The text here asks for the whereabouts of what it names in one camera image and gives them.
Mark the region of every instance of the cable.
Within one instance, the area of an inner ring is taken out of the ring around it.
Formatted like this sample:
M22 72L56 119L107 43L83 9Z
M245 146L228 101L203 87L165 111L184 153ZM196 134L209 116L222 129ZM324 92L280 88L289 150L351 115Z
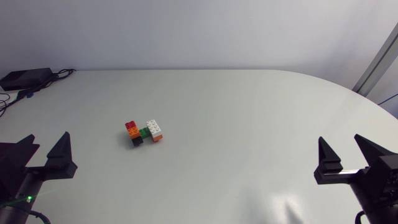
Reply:
M44 222L44 224L51 224L50 220L45 215L41 214L40 212L30 211L29 215L36 216L36 218L41 219Z
M365 215L363 211L358 212L355 217L355 224L362 224L361 223L361 216Z
M14 101L10 102L10 103L6 102L7 100L10 99L9 95L7 93L2 93L3 95L8 95L9 98L6 99L6 100L0 100L1 103L4 103L4 106L0 106L0 113L1 113L0 114L0 118L6 112L6 109L8 107L10 107L11 105L13 105L14 103L17 103L18 101L20 101L21 99L25 98L26 96L29 96L29 95L37 92L37 91L40 91L40 90L42 90L44 88L49 87L51 84L53 84L56 81L63 80L65 78L69 77L74 71L76 71L76 70L75 69L62 69L61 71L59 71L57 73L53 73L53 75L48 80L44 81L39 86L19 91L18 95L17 95L17 98Z
M385 103L385 102L387 102L387 101L393 99L393 98L396 97L396 96L398 96L398 94L395 94L394 96L392 96L392 97L390 97L390 98L384 100L383 102L379 103L378 105L382 105L383 103Z
M4 103L4 106L0 107L0 111L2 111L2 113L0 114L0 118L1 118L1 116L4 114L4 112L6 112L6 109L7 109L7 102L6 101L9 100L11 97L7 93L0 93L0 95L6 95L8 97L6 100L0 100L1 103Z

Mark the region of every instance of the orange lego brick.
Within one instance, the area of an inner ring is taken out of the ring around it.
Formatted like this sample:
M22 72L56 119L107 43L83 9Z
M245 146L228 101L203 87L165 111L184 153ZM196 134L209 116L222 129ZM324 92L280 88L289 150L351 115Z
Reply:
M133 128L129 128L127 129L129 131L129 135L131 139L135 139L136 137L141 136L137 126L133 127Z
M159 141L163 138L163 134L161 134L160 136L154 137L154 141Z

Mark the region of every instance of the white wall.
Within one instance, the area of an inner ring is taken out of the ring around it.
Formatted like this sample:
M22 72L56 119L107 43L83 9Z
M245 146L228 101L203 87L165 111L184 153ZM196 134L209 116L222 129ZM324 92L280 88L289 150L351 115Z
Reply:
M273 68L352 88L397 9L396 0L2 0L0 76L37 67Z

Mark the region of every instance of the white lego brick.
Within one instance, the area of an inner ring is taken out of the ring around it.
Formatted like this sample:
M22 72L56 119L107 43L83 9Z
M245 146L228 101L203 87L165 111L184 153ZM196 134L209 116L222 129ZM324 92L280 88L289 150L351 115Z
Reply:
M152 138L156 138L162 134L159 125L157 125L154 119L147 121L147 127L152 135Z

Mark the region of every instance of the red lego brick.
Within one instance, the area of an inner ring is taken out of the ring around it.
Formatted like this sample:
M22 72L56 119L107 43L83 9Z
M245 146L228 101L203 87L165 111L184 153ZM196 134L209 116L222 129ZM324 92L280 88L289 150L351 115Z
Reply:
M126 123L125 125L126 125L127 130L129 128L136 127L136 123L134 121L130 121L130 122Z

